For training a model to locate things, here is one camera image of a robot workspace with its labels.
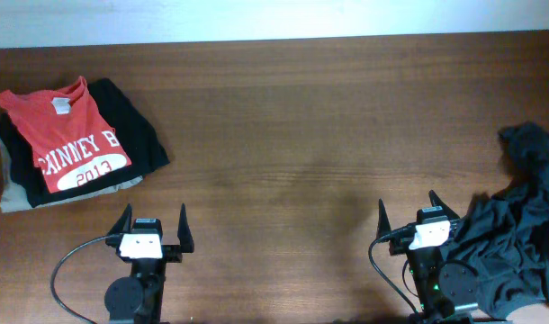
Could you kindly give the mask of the dark green t-shirt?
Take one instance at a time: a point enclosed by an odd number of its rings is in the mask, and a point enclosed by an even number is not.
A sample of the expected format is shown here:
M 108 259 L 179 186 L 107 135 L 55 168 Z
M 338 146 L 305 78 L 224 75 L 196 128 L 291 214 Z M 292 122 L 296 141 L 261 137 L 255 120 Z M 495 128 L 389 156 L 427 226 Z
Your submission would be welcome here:
M 526 180 L 477 202 L 442 254 L 477 271 L 481 310 L 505 319 L 528 305 L 549 305 L 549 133 L 526 122 L 499 138 Z

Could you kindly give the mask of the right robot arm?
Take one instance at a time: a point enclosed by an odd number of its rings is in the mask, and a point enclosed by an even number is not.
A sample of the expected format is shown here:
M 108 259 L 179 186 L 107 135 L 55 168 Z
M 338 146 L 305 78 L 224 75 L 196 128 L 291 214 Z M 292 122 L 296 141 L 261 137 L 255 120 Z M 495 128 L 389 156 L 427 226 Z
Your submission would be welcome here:
M 393 229 L 383 201 L 378 202 L 376 239 L 368 248 L 371 265 L 379 276 L 410 306 L 409 323 L 470 323 L 478 308 L 475 298 L 477 273 L 469 265 L 443 257 L 442 247 L 455 238 L 461 218 L 438 195 L 428 193 L 431 205 L 417 211 L 417 218 Z M 409 297 L 380 269 L 373 258 L 376 245 L 387 243 L 392 256 L 404 255 L 419 300 Z

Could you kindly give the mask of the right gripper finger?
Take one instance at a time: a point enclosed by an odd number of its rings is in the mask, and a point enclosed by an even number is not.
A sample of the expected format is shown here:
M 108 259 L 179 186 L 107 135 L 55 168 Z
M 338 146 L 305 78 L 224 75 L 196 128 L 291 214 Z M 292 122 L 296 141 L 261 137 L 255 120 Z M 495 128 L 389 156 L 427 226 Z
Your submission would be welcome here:
M 376 238 L 381 239 L 385 236 L 390 235 L 392 232 L 392 228 L 382 199 L 378 200 L 378 209 L 379 212 Z
M 434 190 L 430 190 L 428 192 L 428 197 L 429 197 L 429 200 L 431 202 L 431 205 L 433 207 L 441 207 L 443 212 L 445 213 L 445 216 L 449 219 L 449 220 L 458 220 L 459 219 L 459 216 L 458 214 L 453 211 L 450 207 L 448 207 L 442 200 L 441 198 L 436 194 L 436 192 Z

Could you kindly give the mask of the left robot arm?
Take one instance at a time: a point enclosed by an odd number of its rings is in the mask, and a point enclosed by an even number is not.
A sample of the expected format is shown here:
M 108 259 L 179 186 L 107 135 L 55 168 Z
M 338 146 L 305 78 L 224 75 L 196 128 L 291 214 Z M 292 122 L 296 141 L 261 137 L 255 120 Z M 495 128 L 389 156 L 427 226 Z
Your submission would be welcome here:
M 161 220 L 133 219 L 132 207 L 126 206 L 106 240 L 116 256 L 130 264 L 130 274 L 111 283 L 104 295 L 111 323 L 161 322 L 167 265 L 178 264 L 184 254 L 194 252 L 184 205 L 180 208 L 176 235 L 176 244 L 164 244 Z

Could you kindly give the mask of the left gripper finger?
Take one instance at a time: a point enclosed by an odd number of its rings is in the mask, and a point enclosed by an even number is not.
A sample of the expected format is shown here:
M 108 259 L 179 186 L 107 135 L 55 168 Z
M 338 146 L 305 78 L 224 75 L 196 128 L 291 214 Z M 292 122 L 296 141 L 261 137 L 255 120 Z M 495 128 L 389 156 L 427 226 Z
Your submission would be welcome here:
M 132 207 L 128 203 L 122 212 L 121 217 L 114 223 L 108 235 L 123 234 L 131 231 Z
M 190 231 L 184 203 L 181 204 L 181 209 L 179 212 L 177 237 L 181 247 L 192 247 L 194 245 L 194 238 L 192 232 Z

